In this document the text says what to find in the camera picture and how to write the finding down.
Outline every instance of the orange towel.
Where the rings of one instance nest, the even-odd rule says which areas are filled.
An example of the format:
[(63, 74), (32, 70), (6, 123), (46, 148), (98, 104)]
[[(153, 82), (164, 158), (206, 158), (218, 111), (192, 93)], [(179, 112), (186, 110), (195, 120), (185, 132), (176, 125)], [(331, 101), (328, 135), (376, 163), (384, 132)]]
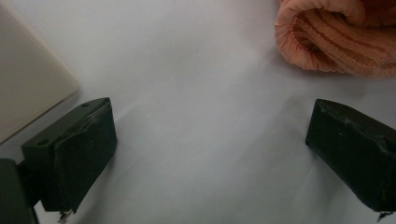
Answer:
[(396, 76), (396, 0), (280, 0), (276, 45), (303, 69)]

